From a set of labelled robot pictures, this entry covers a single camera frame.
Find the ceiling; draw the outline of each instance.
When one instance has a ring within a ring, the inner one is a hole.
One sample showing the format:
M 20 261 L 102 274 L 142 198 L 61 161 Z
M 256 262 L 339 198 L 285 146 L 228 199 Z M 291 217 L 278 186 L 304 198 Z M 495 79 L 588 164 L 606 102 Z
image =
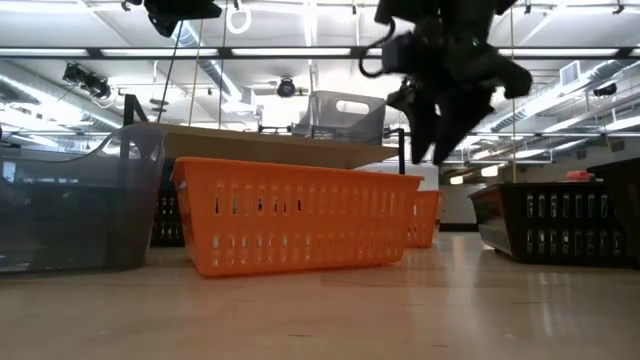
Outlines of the ceiling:
M 233 8 L 232 2 L 215 1 L 224 7 Z M 251 24 L 240 34 L 232 33 L 224 19 L 209 19 L 202 23 L 202 46 L 210 47 L 293 47 L 293 46 L 333 46 L 349 47 L 367 45 L 382 37 L 387 29 L 374 23 L 375 0 L 245 0 L 244 8 L 250 9 Z M 495 46 L 517 47 L 634 47 L 640 43 L 640 0 L 623 0 L 625 10 L 612 14 L 618 6 L 616 0 L 531 0 L 519 1 L 513 12 L 496 16 L 490 42 Z M 354 15 L 352 5 L 357 6 Z M 527 13 L 526 5 L 531 5 Z M 241 27 L 243 14 L 235 14 L 231 24 Z M 120 8 L 119 1 L 113 0 L 0 0 L 0 47 L 173 47 L 174 40 L 156 33 L 142 7 L 132 7 L 130 12 Z M 192 21 L 190 27 L 200 32 L 200 21 Z M 398 32 L 411 29 L 410 24 L 401 22 Z M 26 70 L 38 79 L 53 84 L 48 92 L 53 96 L 65 97 L 69 89 L 62 81 L 62 74 L 68 61 L 51 59 L 12 59 L 12 65 Z M 166 113 L 162 120 L 201 126 L 234 130 L 244 128 L 254 130 L 257 126 L 253 116 L 238 115 L 221 109 L 220 92 L 207 74 L 193 60 L 158 61 L 154 85 L 154 61 L 150 60 L 78 60 L 74 61 L 86 70 L 108 78 L 109 84 L 118 92 L 133 93 L 140 99 L 148 114 L 154 114 L 149 99 L 162 97 L 162 87 L 171 72 L 166 100 Z M 518 61 L 534 76 L 532 98 L 539 96 L 559 81 L 559 71 L 571 60 L 523 60 Z M 296 86 L 314 90 L 331 90 L 373 97 L 386 97 L 400 84 L 399 76 L 384 76 L 370 80 L 364 78 L 354 60 L 314 60 L 312 66 L 306 59 L 258 59 L 220 60 L 222 71 L 234 84 L 254 90 L 255 104 L 265 104 L 270 113 L 265 116 L 264 125 L 286 126 L 297 122 L 300 113 L 307 107 L 306 97 L 280 99 L 275 96 L 273 84 L 281 77 L 291 77 Z M 585 62 L 583 69 L 597 64 Z M 367 60 L 367 68 L 379 66 L 377 60 Z M 612 102 L 631 97 L 637 92 L 636 84 L 640 72 L 634 69 L 617 74 L 616 97 L 596 98 L 587 96 L 603 81 L 590 83 L 576 91 L 563 94 L 562 101 L 541 102 L 535 113 L 517 122 L 516 132 L 540 132 L 549 126 L 571 119 L 580 114 L 601 107 L 606 109 Z M 89 99 L 79 89 L 71 93 L 84 100 Z M 515 108 L 525 106 L 532 99 L 519 99 Z M 620 116 L 635 116 L 635 107 L 629 107 L 635 100 L 622 104 Z M 122 98 L 112 97 L 99 102 L 115 115 L 122 113 Z M 492 129 L 492 123 L 501 114 L 513 111 L 513 104 L 505 101 L 500 92 L 494 96 L 495 116 L 489 116 L 478 126 L 478 131 L 512 131 Z M 90 109 L 91 103 L 85 106 Z M 592 118 L 576 122 L 561 131 L 597 131 L 607 122 L 613 122 L 611 109 L 597 114 L 600 122 Z M 392 126 L 406 124 L 402 114 L 387 108 L 385 122 Z M 524 137 L 519 139 L 518 148 L 553 149 L 575 139 L 553 139 Z M 511 143 L 510 138 L 468 138 L 463 143 L 465 149 L 454 154 L 460 159 L 473 158 L 473 153 L 492 150 L 500 158 L 508 155 L 499 151 Z M 588 144 L 585 141 L 576 146 Z

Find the wooden table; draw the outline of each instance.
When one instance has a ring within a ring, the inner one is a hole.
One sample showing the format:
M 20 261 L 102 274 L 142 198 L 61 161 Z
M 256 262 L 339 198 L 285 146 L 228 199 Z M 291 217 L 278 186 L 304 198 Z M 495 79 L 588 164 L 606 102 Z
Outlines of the wooden table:
M 476 234 L 394 266 L 227 279 L 154 249 L 137 271 L 0 279 L 0 358 L 638 359 L 639 275 L 515 264 Z

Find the orange basket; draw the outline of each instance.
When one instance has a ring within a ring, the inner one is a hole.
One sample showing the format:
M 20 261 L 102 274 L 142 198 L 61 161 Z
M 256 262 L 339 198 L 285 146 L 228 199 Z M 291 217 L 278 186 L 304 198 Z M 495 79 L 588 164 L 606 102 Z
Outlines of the orange basket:
M 203 275 L 400 260 L 421 178 L 180 158 L 172 181 Z
M 418 191 L 413 216 L 409 224 L 407 247 L 430 248 L 436 228 L 439 191 Z

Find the robotic arm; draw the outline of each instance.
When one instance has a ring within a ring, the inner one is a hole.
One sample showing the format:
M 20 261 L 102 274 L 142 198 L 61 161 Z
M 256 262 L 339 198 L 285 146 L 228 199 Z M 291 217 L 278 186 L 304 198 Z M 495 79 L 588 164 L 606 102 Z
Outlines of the robotic arm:
M 411 157 L 417 164 L 435 143 L 433 162 L 440 165 L 467 132 L 493 112 L 491 95 L 505 87 L 505 97 L 525 96 L 531 74 L 498 54 L 487 43 L 494 14 L 516 0 L 381 0 L 375 21 L 390 26 L 382 46 L 382 74 L 405 74 L 387 104 L 404 112 L 411 128 Z M 416 24 L 413 32 L 393 39 L 400 18 Z

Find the gray translucent bin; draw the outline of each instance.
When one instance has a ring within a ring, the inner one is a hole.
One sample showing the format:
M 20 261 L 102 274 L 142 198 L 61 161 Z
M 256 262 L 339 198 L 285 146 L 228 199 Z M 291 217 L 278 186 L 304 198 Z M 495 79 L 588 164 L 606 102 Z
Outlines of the gray translucent bin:
M 0 149 L 0 274 L 142 266 L 165 137 L 137 124 L 87 155 Z

